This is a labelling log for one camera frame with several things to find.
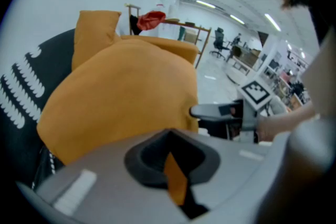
ceiling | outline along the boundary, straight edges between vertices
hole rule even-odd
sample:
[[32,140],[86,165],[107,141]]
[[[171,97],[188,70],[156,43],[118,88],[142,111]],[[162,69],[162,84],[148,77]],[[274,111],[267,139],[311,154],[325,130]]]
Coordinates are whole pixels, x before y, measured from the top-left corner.
[[[196,0],[181,0],[195,3]],[[250,30],[273,34],[288,40],[291,46],[311,56],[318,52],[318,41],[310,14],[305,8],[282,10],[281,0],[200,0],[217,6],[215,10],[205,7],[223,16],[230,14],[245,22]],[[265,17],[269,13],[281,28],[278,32]]]

floor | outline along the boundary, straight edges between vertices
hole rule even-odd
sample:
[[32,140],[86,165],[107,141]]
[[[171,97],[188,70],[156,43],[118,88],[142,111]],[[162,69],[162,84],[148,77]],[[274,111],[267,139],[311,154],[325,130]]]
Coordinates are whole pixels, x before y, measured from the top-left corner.
[[236,85],[226,76],[231,64],[206,49],[197,67],[198,103],[230,103],[237,98]]

